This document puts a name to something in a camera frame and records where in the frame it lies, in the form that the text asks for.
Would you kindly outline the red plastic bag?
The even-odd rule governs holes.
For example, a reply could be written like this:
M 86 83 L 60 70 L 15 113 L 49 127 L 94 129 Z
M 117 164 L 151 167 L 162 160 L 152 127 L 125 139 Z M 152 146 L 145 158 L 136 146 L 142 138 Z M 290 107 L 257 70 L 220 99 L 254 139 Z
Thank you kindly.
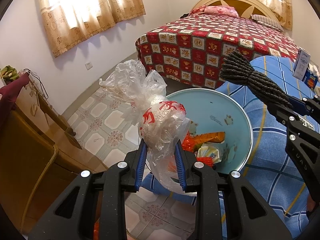
M 94 224 L 93 240 L 99 240 L 99 222 L 100 219 L 98 219 Z
M 185 151 L 188 152 L 195 152 L 196 151 L 196 141 L 195 139 L 190 135 L 190 133 L 187 133 L 185 136 L 185 139 L 182 142 L 182 148 Z

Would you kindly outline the long orange snack bag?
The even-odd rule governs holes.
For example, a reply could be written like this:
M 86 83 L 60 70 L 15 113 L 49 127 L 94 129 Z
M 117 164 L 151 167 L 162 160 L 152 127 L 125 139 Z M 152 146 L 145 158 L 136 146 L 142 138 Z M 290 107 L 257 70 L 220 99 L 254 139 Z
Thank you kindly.
M 225 140 L 225 132 L 203 133 L 192 135 L 191 138 L 195 141 L 195 144 L 202 144 L 205 142 L 223 143 Z

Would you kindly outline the clear bag with red print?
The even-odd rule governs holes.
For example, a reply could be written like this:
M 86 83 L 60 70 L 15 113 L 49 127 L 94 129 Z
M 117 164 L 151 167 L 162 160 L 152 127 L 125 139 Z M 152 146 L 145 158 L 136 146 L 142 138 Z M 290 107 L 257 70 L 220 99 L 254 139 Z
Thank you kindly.
M 147 160 L 158 182 L 167 190 L 185 194 L 178 182 L 175 146 L 183 142 L 191 120 L 184 106 L 166 97 L 163 77 L 151 70 L 146 72 L 139 60 L 119 63 L 99 86 L 108 96 L 130 104 L 123 118 L 138 127 L 140 139 L 148 147 Z

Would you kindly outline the black foam net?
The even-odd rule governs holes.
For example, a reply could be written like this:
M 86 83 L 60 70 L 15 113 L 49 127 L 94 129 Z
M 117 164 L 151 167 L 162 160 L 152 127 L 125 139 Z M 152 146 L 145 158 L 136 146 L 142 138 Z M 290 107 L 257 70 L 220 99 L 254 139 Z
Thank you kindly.
M 219 77 L 235 85 L 246 86 L 265 105 L 280 105 L 293 109 L 287 94 L 265 74 L 256 71 L 237 51 L 223 60 Z

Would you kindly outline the red foam fruit net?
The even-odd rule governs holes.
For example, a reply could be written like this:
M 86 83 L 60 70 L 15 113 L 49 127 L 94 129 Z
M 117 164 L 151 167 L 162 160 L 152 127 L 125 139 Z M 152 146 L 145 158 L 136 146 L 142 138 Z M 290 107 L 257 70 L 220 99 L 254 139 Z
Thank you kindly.
M 211 168 L 214 166 L 214 161 L 212 157 L 197 157 L 196 159 L 197 161 L 202 162 Z

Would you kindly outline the light blue trash bin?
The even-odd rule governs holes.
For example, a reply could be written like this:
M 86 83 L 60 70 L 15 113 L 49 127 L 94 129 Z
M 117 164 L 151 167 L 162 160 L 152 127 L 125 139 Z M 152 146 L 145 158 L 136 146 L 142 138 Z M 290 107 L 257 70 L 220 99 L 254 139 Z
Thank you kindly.
M 184 105 L 191 120 L 190 134 L 225 132 L 218 144 L 222 161 L 216 170 L 228 174 L 241 171 L 253 148 L 253 131 L 248 115 L 230 96 L 205 88 L 189 88 L 167 95 L 167 99 Z

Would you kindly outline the red plastic bag on floor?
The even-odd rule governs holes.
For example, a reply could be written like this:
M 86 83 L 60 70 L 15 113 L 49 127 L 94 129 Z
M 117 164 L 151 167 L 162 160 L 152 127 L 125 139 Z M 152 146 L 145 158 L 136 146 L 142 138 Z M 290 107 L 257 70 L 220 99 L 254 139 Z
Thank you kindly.
M 98 219 L 94 224 L 93 240 L 99 240 L 99 222 L 100 219 Z

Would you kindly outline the blue checked tablecloth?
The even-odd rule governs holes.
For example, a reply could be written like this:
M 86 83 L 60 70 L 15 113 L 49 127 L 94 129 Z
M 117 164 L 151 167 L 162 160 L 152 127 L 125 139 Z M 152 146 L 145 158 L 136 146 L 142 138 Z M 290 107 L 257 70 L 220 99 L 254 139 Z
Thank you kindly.
M 286 93 L 300 99 L 314 96 L 302 81 L 292 76 L 294 63 L 289 58 L 261 56 L 253 59 L 251 64 L 259 72 L 264 70 Z M 216 90 L 242 105 L 253 126 L 253 158 L 241 173 L 266 199 L 296 239 L 309 222 L 306 215 L 309 192 L 285 153 L 286 128 L 268 113 L 247 87 L 226 82 Z M 154 194 L 170 195 L 151 173 L 143 180 L 142 187 Z

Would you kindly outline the striped pillow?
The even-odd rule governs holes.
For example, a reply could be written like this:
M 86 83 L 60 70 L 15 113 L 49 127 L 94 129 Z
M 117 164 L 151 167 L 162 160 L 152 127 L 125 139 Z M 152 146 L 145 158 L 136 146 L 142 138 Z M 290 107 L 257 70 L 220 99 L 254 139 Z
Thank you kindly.
M 277 30 L 281 33 L 284 32 L 284 29 L 282 28 L 280 23 L 278 21 L 275 21 L 275 20 L 269 18 L 269 17 L 254 14 L 254 15 L 251 15 L 251 19 L 261 25 L 272 28 L 272 29 Z

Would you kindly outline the cream wooden headboard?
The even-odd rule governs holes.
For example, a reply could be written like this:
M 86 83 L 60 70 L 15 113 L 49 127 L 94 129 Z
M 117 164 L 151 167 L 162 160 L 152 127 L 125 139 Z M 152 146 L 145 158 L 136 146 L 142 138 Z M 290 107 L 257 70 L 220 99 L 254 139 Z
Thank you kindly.
M 242 18 L 251 18 L 251 15 L 263 15 L 272 20 L 278 20 L 275 14 L 258 0 L 200 0 L 192 9 L 197 9 L 203 5 L 234 7 L 238 15 Z

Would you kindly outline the red patterned bedspread bed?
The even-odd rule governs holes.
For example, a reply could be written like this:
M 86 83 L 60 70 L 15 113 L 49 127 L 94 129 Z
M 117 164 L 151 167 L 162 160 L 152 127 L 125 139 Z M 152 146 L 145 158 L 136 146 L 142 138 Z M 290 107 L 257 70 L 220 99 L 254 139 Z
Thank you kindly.
M 248 61 L 271 55 L 295 61 L 298 46 L 283 33 L 247 18 L 193 14 L 143 34 L 136 41 L 146 71 L 193 87 L 222 85 L 223 59 L 234 51 Z

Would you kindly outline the pink floral pillow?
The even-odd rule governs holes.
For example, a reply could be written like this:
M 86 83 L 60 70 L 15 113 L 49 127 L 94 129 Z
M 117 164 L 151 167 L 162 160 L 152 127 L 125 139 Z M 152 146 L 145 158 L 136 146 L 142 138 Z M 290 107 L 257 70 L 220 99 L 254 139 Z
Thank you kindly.
M 229 17 L 238 18 L 239 15 L 234 7 L 229 7 L 225 5 L 202 5 L 196 9 L 189 12 L 189 16 L 195 14 L 207 14 L 207 15 L 225 15 Z

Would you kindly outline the green cloth on desk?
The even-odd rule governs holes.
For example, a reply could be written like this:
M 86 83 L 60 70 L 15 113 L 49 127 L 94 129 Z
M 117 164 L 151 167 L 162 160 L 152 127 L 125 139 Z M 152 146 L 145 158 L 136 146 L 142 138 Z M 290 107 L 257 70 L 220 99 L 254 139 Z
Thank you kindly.
M 6 84 L 13 82 L 20 77 L 17 70 L 10 65 L 1 69 L 1 76 Z

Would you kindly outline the left window beige curtain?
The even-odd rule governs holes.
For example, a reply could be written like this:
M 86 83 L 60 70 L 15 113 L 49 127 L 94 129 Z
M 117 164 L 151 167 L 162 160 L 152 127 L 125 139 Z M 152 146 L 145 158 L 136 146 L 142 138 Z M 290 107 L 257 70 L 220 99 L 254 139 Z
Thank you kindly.
M 48 43 L 55 57 L 145 14 L 143 0 L 38 0 Z

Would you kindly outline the wall power socket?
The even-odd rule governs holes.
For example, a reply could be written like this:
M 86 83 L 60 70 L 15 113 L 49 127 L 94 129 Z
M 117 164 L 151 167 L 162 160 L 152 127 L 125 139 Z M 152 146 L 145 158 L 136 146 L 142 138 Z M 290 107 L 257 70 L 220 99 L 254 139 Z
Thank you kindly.
M 93 65 L 92 65 L 91 62 L 88 62 L 88 63 L 85 64 L 85 67 L 86 67 L 87 70 L 90 70 L 93 67 Z

